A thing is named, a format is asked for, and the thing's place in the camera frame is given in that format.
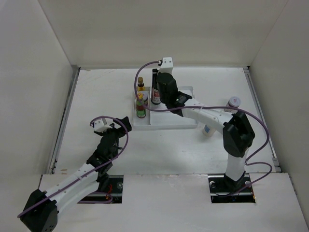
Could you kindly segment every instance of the purple cable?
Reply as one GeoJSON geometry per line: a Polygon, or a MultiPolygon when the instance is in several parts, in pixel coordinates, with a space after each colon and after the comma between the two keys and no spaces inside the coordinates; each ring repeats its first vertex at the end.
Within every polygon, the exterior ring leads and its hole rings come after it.
{"type": "MultiPolygon", "coordinates": [[[[113,159],[107,161],[106,163],[104,163],[104,164],[102,164],[102,165],[100,165],[100,166],[98,166],[98,167],[96,167],[96,168],[90,170],[89,172],[83,174],[83,175],[81,176],[81,178],[84,178],[84,177],[87,176],[88,174],[94,172],[94,171],[97,170],[97,169],[100,169],[100,168],[104,167],[105,165],[107,165],[107,164],[111,163],[112,161],[114,161],[115,159],[117,159],[117,158],[123,153],[123,151],[125,150],[125,148],[126,148],[128,142],[129,142],[129,135],[128,135],[128,131],[127,131],[127,129],[126,129],[126,126],[125,126],[120,120],[118,120],[117,118],[109,117],[109,116],[100,116],[100,117],[96,117],[96,118],[94,118],[94,119],[91,120],[90,126],[93,124],[94,121],[96,121],[96,120],[98,120],[98,119],[100,119],[100,118],[108,118],[108,119],[112,119],[112,120],[115,120],[116,122],[118,122],[118,123],[121,125],[121,127],[123,127],[123,128],[125,129],[125,132],[126,132],[126,143],[125,143],[123,149],[118,153],[117,156],[115,156],[113,159]]],[[[50,199],[50,198],[56,196],[57,194],[59,194],[59,193],[61,193],[62,191],[66,190],[67,188],[71,187],[72,185],[74,185],[74,184],[75,184],[76,182],[78,182],[79,180],[80,180],[80,179],[77,178],[76,180],[74,180],[73,182],[71,182],[70,184],[68,184],[67,186],[63,187],[62,189],[59,189],[57,192],[51,194],[50,196],[44,198],[43,200],[39,201],[38,203],[36,203],[36,204],[34,204],[33,206],[29,207],[28,209],[24,210],[23,212],[21,212],[21,213],[17,216],[17,218],[20,218],[21,216],[23,216],[24,214],[28,213],[30,210],[34,209],[34,208],[37,207],[38,205],[44,203],[44,202],[47,201],[48,199],[50,199]]]]}
{"type": "Polygon", "coordinates": [[[104,201],[104,202],[99,202],[99,201],[79,201],[79,204],[108,204],[112,202],[112,196],[106,192],[93,192],[96,194],[105,194],[106,196],[108,196],[110,199],[108,201],[104,201]]]}
{"type": "MultiPolygon", "coordinates": [[[[136,96],[136,99],[142,104],[142,101],[138,98],[138,93],[137,93],[137,88],[136,88],[136,83],[137,83],[137,78],[140,74],[140,72],[142,71],[143,68],[145,68],[146,66],[148,65],[151,65],[151,64],[158,64],[159,61],[152,61],[152,62],[149,62],[149,63],[146,63],[144,64],[143,66],[140,67],[140,69],[137,71],[136,75],[135,75],[135,79],[134,79],[134,92],[135,92],[135,96],[136,96]]],[[[254,155],[256,155],[259,151],[261,151],[269,142],[269,131],[266,127],[266,125],[262,122],[262,120],[260,120],[257,116],[255,116],[254,114],[246,111],[246,110],[243,110],[243,109],[239,109],[239,108],[235,108],[235,107],[229,107],[229,106],[203,106],[203,107],[200,107],[200,106],[183,106],[183,107],[176,107],[176,108],[172,108],[172,109],[165,109],[165,110],[157,110],[157,109],[151,109],[149,108],[147,105],[144,105],[142,104],[143,107],[149,111],[154,111],[154,112],[167,112],[167,111],[173,111],[173,110],[182,110],[182,109],[205,109],[205,110],[210,110],[210,109],[231,109],[231,110],[237,110],[237,111],[240,111],[240,112],[243,112],[249,116],[251,116],[252,118],[254,118],[256,121],[258,121],[258,123],[260,123],[262,125],[262,127],[264,128],[265,130],[265,133],[266,133],[266,141],[265,143],[259,148],[257,149],[256,151],[254,151],[251,155],[249,155],[247,158],[246,158],[246,161],[245,161],[245,164],[246,166],[251,166],[251,165],[255,165],[255,164],[264,164],[264,165],[267,165],[270,167],[270,170],[268,171],[268,173],[266,173],[264,176],[252,181],[250,184],[248,185],[245,185],[244,187],[242,187],[241,189],[239,189],[238,191],[234,192],[234,193],[229,193],[227,195],[222,195],[224,197],[228,197],[228,196],[231,196],[233,194],[237,194],[241,191],[243,191],[245,188],[249,187],[251,184],[263,179],[264,177],[268,176],[271,172],[272,172],[272,166],[269,164],[269,163],[266,163],[266,162],[254,162],[254,163],[247,163],[248,160],[250,160],[254,155]]]]}

